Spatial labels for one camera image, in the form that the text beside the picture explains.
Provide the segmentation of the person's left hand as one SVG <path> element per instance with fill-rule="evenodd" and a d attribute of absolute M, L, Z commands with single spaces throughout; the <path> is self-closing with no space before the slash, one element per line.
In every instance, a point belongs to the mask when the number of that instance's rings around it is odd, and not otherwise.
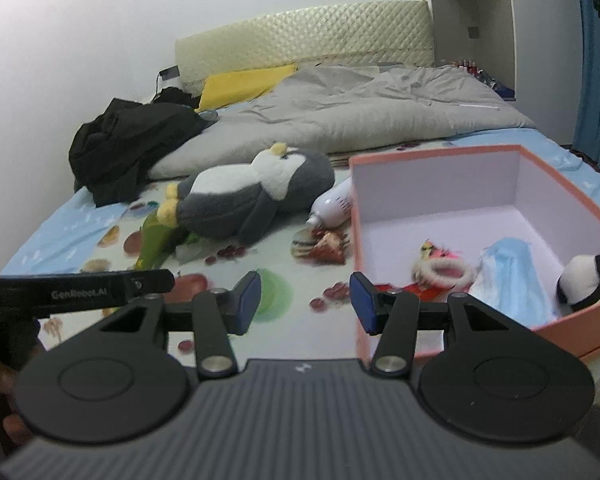
<path fill-rule="evenodd" d="M 15 353 L 0 355 L 0 456 L 6 456 L 33 437 L 15 407 L 14 388 L 23 365 L 41 352 L 44 352 L 44 346 L 38 337 L 34 337 L 18 341 Z"/>

